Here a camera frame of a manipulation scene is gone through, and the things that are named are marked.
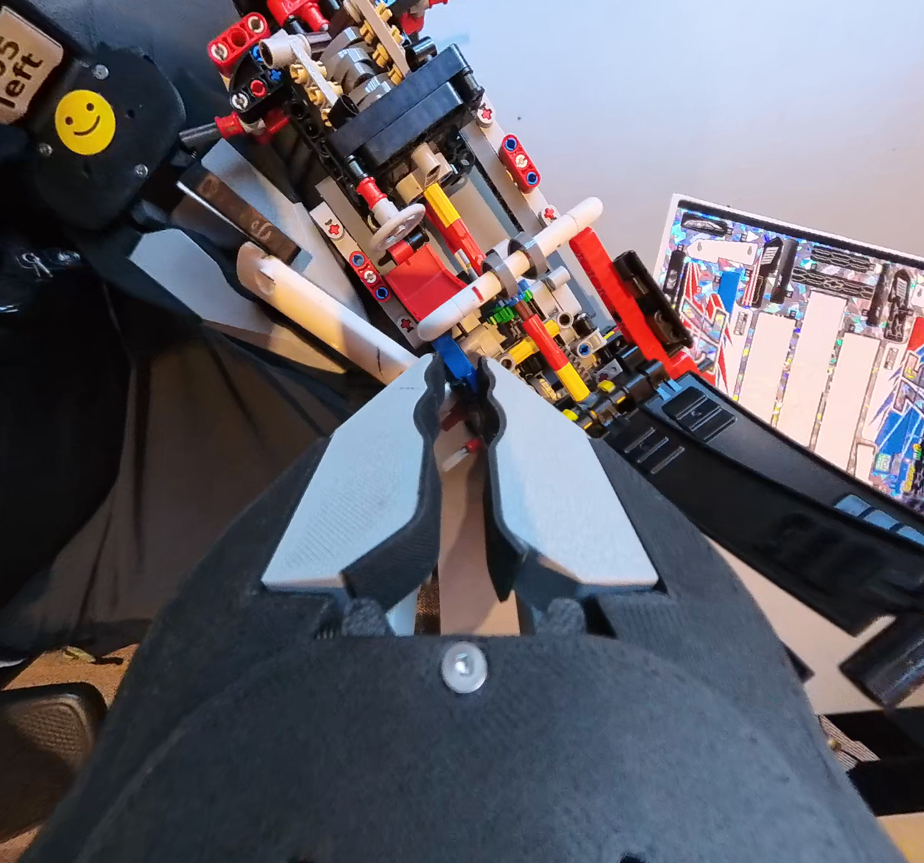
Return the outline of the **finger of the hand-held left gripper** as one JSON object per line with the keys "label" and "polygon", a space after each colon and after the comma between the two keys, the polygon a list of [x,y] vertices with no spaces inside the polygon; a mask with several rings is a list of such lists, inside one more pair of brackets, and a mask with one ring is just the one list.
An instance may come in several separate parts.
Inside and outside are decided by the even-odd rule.
{"label": "finger of the hand-held left gripper", "polygon": [[347,373],[348,364],[332,350],[317,347],[287,325],[272,321],[251,293],[238,293],[218,264],[187,234],[176,229],[147,233],[130,259],[220,333],[309,369]]}
{"label": "finger of the hand-held left gripper", "polygon": [[303,213],[229,141],[220,139],[190,166],[190,193],[289,266],[315,258]]}

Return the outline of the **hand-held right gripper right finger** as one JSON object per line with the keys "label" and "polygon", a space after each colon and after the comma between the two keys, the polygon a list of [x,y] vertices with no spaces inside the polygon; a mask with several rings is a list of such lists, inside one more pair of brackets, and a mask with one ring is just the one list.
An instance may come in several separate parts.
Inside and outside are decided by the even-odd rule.
{"label": "hand-held right gripper right finger", "polygon": [[499,362],[479,361],[487,564],[498,598],[584,601],[659,577],[590,438]]}

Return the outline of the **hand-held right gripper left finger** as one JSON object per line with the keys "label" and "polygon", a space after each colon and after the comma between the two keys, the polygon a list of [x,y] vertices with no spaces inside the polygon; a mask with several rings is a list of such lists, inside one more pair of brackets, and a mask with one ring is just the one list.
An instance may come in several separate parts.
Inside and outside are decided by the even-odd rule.
{"label": "hand-held right gripper left finger", "polygon": [[264,570],[265,588],[392,610],[431,576],[442,480],[434,454],[441,359],[421,357],[339,427]]}

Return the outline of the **toy brick car model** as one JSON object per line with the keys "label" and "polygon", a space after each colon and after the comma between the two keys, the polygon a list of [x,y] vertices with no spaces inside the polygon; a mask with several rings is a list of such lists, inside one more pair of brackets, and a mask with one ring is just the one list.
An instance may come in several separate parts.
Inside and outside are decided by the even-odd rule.
{"label": "toy brick car model", "polygon": [[450,0],[232,1],[237,21],[208,45],[228,105],[196,151],[291,133],[311,171],[308,229],[399,329],[397,347],[433,351],[461,395],[481,359],[497,361],[606,438],[578,415],[616,387],[617,322],[571,252],[601,206],[559,221],[468,60],[423,35]]}

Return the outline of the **person's grey pants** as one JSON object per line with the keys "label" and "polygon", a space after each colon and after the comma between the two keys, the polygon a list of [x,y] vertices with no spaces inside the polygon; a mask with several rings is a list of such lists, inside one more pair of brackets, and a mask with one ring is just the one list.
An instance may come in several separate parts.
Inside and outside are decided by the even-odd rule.
{"label": "person's grey pants", "polygon": [[[140,50],[177,90],[147,49],[112,47]],[[218,135],[186,120],[177,200],[157,232],[187,234],[265,312],[281,318],[286,305],[288,324],[346,356],[348,388],[365,377],[371,402],[419,359],[237,229],[225,245],[177,222],[201,160],[190,141]],[[29,302],[2,313],[2,668],[140,642],[239,514],[313,443],[320,462],[364,407],[334,374],[317,379],[208,326],[134,250],[47,234],[2,246],[2,259],[35,248],[73,250],[84,265],[45,282],[14,276]]]}

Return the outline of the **shiny sticker sheet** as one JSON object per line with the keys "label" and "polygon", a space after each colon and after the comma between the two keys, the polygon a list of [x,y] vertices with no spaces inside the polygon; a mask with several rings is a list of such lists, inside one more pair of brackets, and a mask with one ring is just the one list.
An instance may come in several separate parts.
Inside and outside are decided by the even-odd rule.
{"label": "shiny sticker sheet", "polygon": [[922,509],[922,257],[676,194],[654,275],[708,381]]}

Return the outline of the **person's black shoe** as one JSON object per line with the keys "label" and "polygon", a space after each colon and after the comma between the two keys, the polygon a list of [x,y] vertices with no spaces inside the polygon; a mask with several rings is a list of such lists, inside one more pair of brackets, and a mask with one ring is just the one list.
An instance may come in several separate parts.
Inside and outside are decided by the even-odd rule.
{"label": "person's black shoe", "polygon": [[93,751],[107,713],[88,683],[44,684],[1,693],[1,837],[43,823]]}

